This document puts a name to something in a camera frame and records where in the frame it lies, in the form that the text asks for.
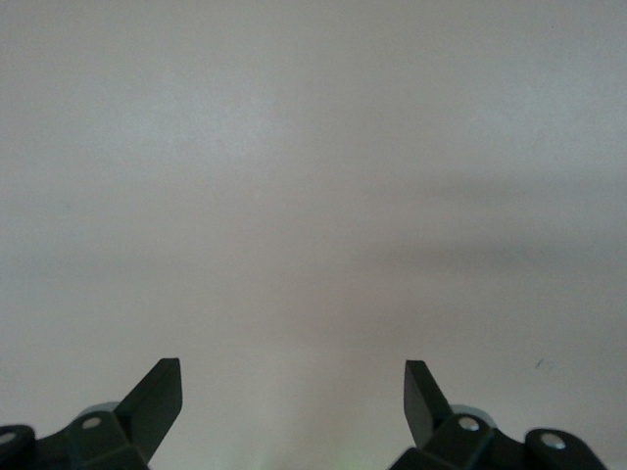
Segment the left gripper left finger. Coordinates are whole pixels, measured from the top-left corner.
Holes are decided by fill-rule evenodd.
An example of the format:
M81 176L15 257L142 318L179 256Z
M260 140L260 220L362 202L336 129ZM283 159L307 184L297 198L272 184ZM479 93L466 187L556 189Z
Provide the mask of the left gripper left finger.
M84 409L38 439L25 424L1 427L3 469L147 469L183 404L180 360L162 358L121 400Z

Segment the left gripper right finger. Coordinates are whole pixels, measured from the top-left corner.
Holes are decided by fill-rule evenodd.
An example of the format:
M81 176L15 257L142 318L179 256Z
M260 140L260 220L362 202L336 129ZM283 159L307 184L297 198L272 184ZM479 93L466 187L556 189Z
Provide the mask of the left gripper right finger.
M408 360L404 413L414 446L393 469L604 469L578 437L536 428L522 442L504 434L482 411L452 407L427 364Z

